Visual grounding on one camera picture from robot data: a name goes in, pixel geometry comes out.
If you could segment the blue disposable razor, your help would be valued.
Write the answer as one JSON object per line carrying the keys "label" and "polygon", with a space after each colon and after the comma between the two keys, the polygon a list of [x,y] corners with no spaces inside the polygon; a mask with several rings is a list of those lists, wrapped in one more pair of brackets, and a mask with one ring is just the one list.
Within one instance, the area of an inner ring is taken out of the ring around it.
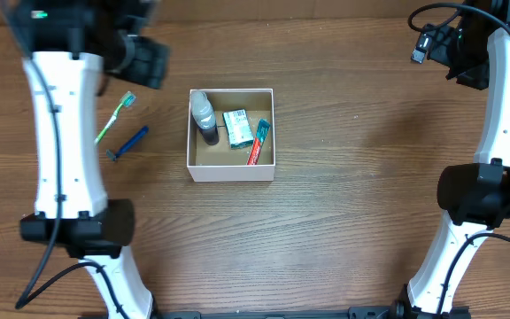
{"label": "blue disposable razor", "polygon": [[128,152],[135,144],[137,144],[148,132],[149,128],[147,126],[143,126],[129,140],[127,140],[116,152],[107,150],[106,156],[111,161],[117,161],[123,154]]}

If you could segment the clear bottle with black cap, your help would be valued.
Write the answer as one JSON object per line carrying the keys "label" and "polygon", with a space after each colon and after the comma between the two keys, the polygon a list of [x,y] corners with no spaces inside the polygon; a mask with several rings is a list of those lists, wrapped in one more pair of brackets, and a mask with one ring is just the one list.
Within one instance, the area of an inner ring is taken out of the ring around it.
{"label": "clear bottle with black cap", "polygon": [[202,138],[208,145],[216,145],[220,141],[216,116],[205,92],[190,93],[190,110]]}

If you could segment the green white soap box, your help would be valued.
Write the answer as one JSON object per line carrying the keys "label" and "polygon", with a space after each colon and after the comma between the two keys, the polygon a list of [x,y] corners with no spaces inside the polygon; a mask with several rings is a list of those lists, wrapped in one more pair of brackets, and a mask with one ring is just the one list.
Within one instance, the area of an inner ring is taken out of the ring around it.
{"label": "green white soap box", "polygon": [[242,149],[252,145],[254,136],[251,132],[247,112],[244,109],[224,112],[222,117],[231,149]]}

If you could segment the Colgate toothpaste tube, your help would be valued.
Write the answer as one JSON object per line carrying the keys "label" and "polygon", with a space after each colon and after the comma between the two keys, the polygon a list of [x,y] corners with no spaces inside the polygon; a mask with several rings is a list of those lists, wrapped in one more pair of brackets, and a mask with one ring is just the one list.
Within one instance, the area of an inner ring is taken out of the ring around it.
{"label": "Colgate toothpaste tube", "polygon": [[248,166],[254,166],[258,164],[259,156],[270,128],[271,124],[267,120],[265,119],[259,120],[256,137],[253,140],[251,152],[247,160]]}

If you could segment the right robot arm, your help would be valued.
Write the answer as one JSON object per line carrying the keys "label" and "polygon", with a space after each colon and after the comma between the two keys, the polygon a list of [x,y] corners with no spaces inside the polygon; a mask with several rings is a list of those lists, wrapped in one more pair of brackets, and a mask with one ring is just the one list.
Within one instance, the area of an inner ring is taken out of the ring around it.
{"label": "right robot arm", "polygon": [[440,175],[442,218],[418,272],[386,318],[467,318],[452,304],[462,277],[485,240],[510,218],[510,0],[466,1],[444,22],[420,27],[413,62],[446,66],[458,84],[486,90],[480,143],[469,164]]}

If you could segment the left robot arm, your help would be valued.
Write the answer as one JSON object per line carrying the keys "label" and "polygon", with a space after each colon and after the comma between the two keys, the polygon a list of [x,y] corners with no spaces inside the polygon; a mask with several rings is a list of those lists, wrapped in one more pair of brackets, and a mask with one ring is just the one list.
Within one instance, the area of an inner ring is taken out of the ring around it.
{"label": "left robot arm", "polygon": [[64,248],[92,277],[108,317],[158,317],[130,247],[134,206],[108,197],[96,142],[104,76],[152,89],[165,77],[168,48],[141,34],[155,3],[20,0],[0,10],[21,50],[35,112],[38,187],[21,237]]}

